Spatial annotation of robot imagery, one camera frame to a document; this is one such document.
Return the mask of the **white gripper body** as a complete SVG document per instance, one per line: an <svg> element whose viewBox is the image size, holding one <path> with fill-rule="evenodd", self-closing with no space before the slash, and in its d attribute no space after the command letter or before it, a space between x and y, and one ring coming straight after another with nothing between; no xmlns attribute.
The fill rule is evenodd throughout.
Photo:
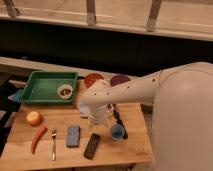
<svg viewBox="0 0 213 171"><path fill-rule="evenodd" d="M91 109L88 116L88 126L92 129L96 125L109 126L109 111L106 105Z"/></svg>

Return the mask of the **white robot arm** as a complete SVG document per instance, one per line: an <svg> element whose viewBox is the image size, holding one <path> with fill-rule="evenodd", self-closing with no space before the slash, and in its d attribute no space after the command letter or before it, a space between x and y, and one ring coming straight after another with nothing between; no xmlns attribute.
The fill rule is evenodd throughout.
<svg viewBox="0 0 213 171"><path fill-rule="evenodd" d="M153 105L153 171L213 171L213 64L195 62L109 87L96 81L78 102L97 124L114 103Z"/></svg>

